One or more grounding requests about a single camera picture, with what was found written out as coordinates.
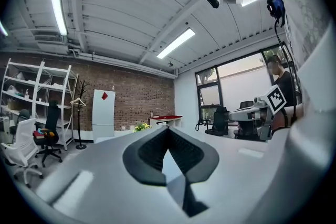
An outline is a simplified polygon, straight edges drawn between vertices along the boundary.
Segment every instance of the red diamond decoration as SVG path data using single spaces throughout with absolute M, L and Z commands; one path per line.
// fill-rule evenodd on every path
M 108 97 L 107 93 L 104 92 L 101 98 L 105 101 L 107 97 Z

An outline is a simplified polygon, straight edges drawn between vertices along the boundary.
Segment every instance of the refrigerator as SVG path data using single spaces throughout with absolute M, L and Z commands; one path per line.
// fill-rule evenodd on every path
M 95 90 L 92 105 L 94 143 L 114 137 L 114 91 Z

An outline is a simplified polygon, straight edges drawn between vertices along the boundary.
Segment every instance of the coat rack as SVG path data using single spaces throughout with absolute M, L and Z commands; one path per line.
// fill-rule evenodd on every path
M 78 149 L 78 150 L 84 150 L 86 148 L 86 145 L 82 145 L 82 140 L 80 138 L 80 121 L 79 121 L 79 117 L 80 117 L 80 109 L 81 109 L 81 107 L 86 106 L 81 99 L 83 97 L 83 94 L 85 92 L 87 92 L 87 90 L 85 90 L 85 87 L 88 86 L 88 85 L 90 85 L 90 84 L 89 83 L 85 84 L 85 80 L 84 81 L 80 81 L 80 84 L 81 84 L 81 90 L 80 90 L 80 93 L 79 93 L 79 98 L 73 100 L 71 103 L 77 105 L 77 123 L 78 123 L 77 126 L 78 126 L 79 145 L 76 146 L 76 149 Z

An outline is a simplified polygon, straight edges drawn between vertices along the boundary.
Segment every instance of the coat hanger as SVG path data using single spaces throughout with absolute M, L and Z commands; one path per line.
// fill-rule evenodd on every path
M 70 104 L 77 104 L 77 105 L 83 105 L 83 106 L 86 106 L 86 104 L 83 103 L 83 101 L 82 101 L 79 97 L 78 97 L 77 99 L 71 101 Z

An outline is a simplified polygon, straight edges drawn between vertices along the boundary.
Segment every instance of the white metal shelving unit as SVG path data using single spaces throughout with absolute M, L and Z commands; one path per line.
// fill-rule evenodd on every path
M 58 91 L 62 93 L 62 100 L 61 100 L 61 104 L 59 104 L 59 108 L 61 109 L 61 118 L 58 120 L 57 122 L 57 127 L 61 128 L 61 132 L 58 132 L 59 134 L 59 141 L 58 144 L 61 144 L 64 146 L 64 149 L 67 150 L 67 145 L 69 143 L 71 143 L 71 141 L 74 139 L 74 125 L 73 125 L 73 105 L 71 105 L 70 103 L 65 105 L 64 101 L 65 101 L 65 96 L 66 94 L 70 94 L 71 96 L 71 100 L 74 100 L 75 97 L 75 89 L 76 89 L 76 84 L 77 84 L 77 79 L 78 79 L 78 74 L 75 74 L 71 71 L 71 66 L 68 67 L 68 69 L 59 69 L 59 68 L 52 68 L 52 67 L 46 67 L 45 66 L 45 62 L 42 61 L 41 64 L 39 66 L 34 66 L 34 65 L 26 65 L 24 63 L 15 63 L 15 62 L 11 62 L 11 59 L 9 59 L 6 70 L 5 70 L 5 74 L 4 74 L 4 79 L 3 79 L 3 83 L 2 83 L 2 87 L 1 87 L 1 92 L 0 92 L 0 103 L 1 103 L 1 110 L 4 110 L 8 113 L 12 113 L 14 115 L 19 115 L 19 111 L 18 110 L 12 110 L 9 109 L 8 106 L 5 105 L 5 102 L 3 100 L 3 97 L 6 95 L 8 97 L 11 98 L 16 98 L 16 99 L 20 99 L 20 100 L 24 100 L 26 102 L 30 102 L 31 103 L 31 107 L 32 107 L 32 116 L 35 115 L 36 117 L 36 121 L 42 124 L 46 123 L 47 120 L 47 107 L 49 106 L 49 92 L 50 91 Z M 32 81 L 32 80 L 21 80 L 21 79 L 17 79 L 17 78 L 13 78 L 10 76 L 7 76 L 7 72 L 10 66 L 13 66 L 16 68 L 16 70 L 18 72 L 30 72 L 30 73 L 35 73 L 36 75 L 36 80 Z M 40 79 L 42 75 L 47 75 L 48 79 L 41 83 Z M 51 85 L 52 79 L 53 77 L 60 77 L 63 78 L 63 85 Z M 71 89 L 70 87 L 70 83 L 69 80 L 74 80 L 74 85 L 73 85 L 73 89 Z M 7 92 L 4 90 L 4 85 L 6 81 L 14 81 L 16 83 L 20 83 L 20 84 L 24 84 L 27 86 L 32 86 L 34 87 L 34 93 L 33 93 L 33 98 L 25 98 L 25 97 L 21 97 L 18 96 L 16 94 L 13 94 L 11 92 Z M 46 93 L 45 93 L 45 101 L 46 102 L 42 102 L 42 101 L 37 101 L 37 92 L 40 89 L 46 89 Z M 43 105 L 45 107 L 44 111 L 44 115 L 38 115 L 36 113 L 36 105 Z M 68 120 L 64 119 L 64 109 L 70 109 L 71 113 L 70 113 L 70 118 Z M 68 134 L 68 130 L 69 127 L 71 126 L 71 134 Z

